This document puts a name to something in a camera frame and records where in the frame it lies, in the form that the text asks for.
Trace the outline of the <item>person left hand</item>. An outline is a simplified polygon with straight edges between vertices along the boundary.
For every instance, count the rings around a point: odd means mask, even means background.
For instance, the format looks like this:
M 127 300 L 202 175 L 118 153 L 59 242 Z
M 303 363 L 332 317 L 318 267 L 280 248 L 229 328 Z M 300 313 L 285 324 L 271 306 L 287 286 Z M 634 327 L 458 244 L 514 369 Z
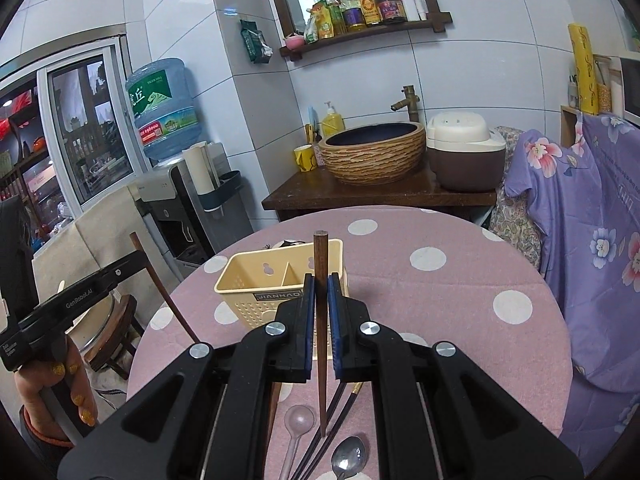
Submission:
M 64 358 L 23 365 L 14 382 L 26 429 L 44 442 L 70 446 L 76 432 L 96 426 L 98 408 L 76 344 L 69 336 L 65 343 Z

